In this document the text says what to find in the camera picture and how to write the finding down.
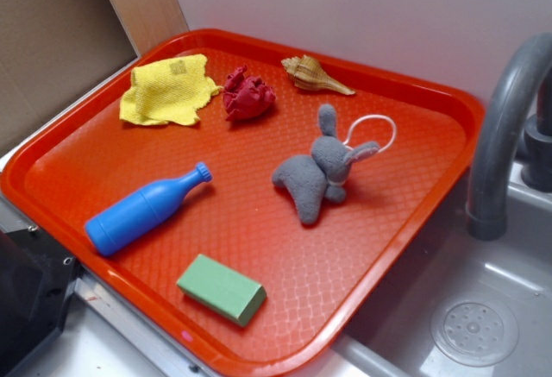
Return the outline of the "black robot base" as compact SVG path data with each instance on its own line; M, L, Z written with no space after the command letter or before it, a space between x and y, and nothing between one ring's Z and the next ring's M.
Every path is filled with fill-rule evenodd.
M1 375L13 376L65 328L80 265L45 230L1 234Z

